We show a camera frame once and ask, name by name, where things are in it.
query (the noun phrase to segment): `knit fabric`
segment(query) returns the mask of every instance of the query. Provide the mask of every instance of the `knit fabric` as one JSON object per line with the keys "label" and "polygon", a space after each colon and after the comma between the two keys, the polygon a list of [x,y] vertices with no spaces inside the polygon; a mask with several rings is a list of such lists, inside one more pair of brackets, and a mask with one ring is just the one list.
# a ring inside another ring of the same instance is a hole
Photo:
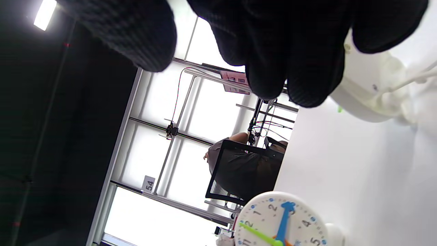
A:
{"label": "knit fabric", "polygon": [[[246,66],[251,90],[274,99],[287,79],[290,101],[319,106],[343,78],[350,28],[364,53],[388,50],[419,25],[428,0],[187,0],[210,25],[218,49]],[[165,0],[59,0],[91,32],[144,70],[159,72],[176,47]]]}

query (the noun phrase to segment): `bright window pane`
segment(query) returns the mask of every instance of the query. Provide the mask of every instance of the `bright window pane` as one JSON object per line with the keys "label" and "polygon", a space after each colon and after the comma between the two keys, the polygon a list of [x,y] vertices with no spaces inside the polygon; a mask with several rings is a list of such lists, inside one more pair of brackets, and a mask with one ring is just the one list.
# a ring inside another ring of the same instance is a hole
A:
{"label": "bright window pane", "polygon": [[144,175],[158,179],[170,141],[159,136],[165,134],[161,130],[139,123],[136,127],[121,181],[141,189]]}
{"label": "bright window pane", "polygon": [[105,233],[137,246],[215,245],[216,223],[117,188]]}
{"label": "bright window pane", "polygon": [[[172,62],[163,72],[154,73],[150,79],[146,76],[144,80],[141,79],[140,83],[145,83],[146,91],[135,98],[135,100],[143,101],[141,119],[161,126],[169,124],[169,121],[165,119],[172,118],[180,72],[185,67],[180,63]],[[177,121],[179,117],[192,77],[190,74],[182,73],[174,121]]]}
{"label": "bright window pane", "polygon": [[191,140],[182,140],[167,198],[206,210],[204,203],[211,174],[203,159],[208,147]]}
{"label": "bright window pane", "polygon": [[244,66],[234,67],[227,64],[218,49],[211,26],[206,20],[199,18],[194,30],[187,60],[198,64],[207,63],[238,72],[245,71]]}
{"label": "bright window pane", "polygon": [[185,59],[197,15],[191,10],[187,1],[167,0],[167,2],[173,11],[174,23],[176,24],[177,31],[177,43],[174,57]]}
{"label": "bright window pane", "polygon": [[217,82],[202,80],[200,94],[188,125],[188,134],[217,142],[232,135],[243,94],[226,92]]}

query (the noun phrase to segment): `clock hand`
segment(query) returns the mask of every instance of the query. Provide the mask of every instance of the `clock hand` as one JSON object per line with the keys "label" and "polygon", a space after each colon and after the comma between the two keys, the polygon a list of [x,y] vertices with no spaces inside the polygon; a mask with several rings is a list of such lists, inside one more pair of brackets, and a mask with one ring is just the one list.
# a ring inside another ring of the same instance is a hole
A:
{"label": "clock hand", "polygon": [[249,232],[253,233],[255,236],[259,237],[260,239],[262,239],[263,241],[265,241],[266,243],[272,245],[272,246],[284,246],[284,243],[279,241],[279,240],[275,240],[269,236],[266,236],[265,234],[254,230],[252,227],[245,225],[243,223],[240,223],[240,226],[245,228],[246,230],[248,230]]}
{"label": "clock hand", "polygon": [[294,202],[284,202],[281,204],[281,207],[284,208],[284,213],[282,215],[281,223],[279,224],[279,229],[276,234],[276,240],[279,240],[282,242],[283,245],[285,245],[285,233],[287,231],[287,222],[288,222],[288,213],[295,210],[295,203]]}

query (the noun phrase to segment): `white cable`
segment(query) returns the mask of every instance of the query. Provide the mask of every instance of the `white cable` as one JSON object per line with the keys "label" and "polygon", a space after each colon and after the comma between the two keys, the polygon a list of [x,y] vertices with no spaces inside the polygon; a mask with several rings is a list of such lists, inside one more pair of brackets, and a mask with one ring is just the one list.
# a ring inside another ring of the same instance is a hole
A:
{"label": "white cable", "polygon": [[400,83],[399,85],[397,85],[395,87],[387,88],[387,90],[385,92],[394,92],[394,91],[399,90],[400,88],[402,88],[402,87],[404,87],[404,86],[406,86],[406,85],[408,85],[408,84],[410,84],[410,83],[412,83],[414,81],[424,80],[424,79],[426,80],[426,79],[428,79],[430,77],[435,77],[435,76],[437,76],[437,71],[422,72],[422,73],[420,73],[420,74],[418,74],[418,75],[416,75],[416,76],[414,76],[414,77],[412,77],[412,78],[410,78],[410,79]]}

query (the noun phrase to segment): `blue clock hand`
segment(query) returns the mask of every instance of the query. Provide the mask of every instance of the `blue clock hand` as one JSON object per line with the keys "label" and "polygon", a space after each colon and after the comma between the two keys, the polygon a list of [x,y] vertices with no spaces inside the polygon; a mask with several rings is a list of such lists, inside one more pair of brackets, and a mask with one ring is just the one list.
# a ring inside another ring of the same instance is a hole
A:
{"label": "blue clock hand", "polygon": [[276,234],[276,240],[281,241],[285,245],[285,233],[287,231],[288,213],[295,210],[294,202],[284,202],[281,207],[284,208],[284,214],[282,215],[281,223]]}

